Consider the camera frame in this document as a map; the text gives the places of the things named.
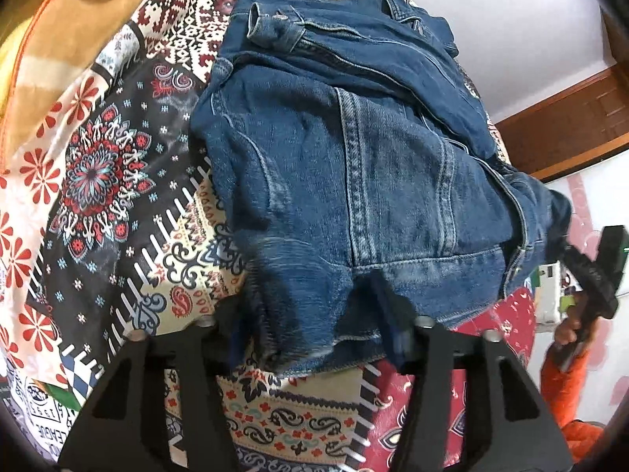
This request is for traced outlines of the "orange right sleeve forearm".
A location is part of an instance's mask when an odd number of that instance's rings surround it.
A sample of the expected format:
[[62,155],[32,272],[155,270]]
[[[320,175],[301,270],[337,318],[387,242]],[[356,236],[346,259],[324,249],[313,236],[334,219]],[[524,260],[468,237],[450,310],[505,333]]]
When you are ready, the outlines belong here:
[[547,353],[541,370],[539,390],[563,433],[575,463],[587,456],[603,434],[602,427],[577,419],[589,358],[589,352],[582,353],[572,361],[566,372],[562,372]]

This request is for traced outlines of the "person's right hand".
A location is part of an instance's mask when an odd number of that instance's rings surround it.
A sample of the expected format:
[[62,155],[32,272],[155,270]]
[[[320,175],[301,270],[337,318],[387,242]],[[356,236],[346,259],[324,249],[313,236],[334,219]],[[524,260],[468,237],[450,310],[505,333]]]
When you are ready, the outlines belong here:
[[[587,306],[587,295],[583,291],[574,294],[575,305],[570,306],[566,311],[565,319],[557,325],[553,335],[553,345],[555,347],[563,347],[567,344],[577,341],[577,331],[582,326],[582,312]],[[590,324],[590,333],[583,341],[580,348],[580,354],[586,353],[596,341],[602,318],[598,317]]]

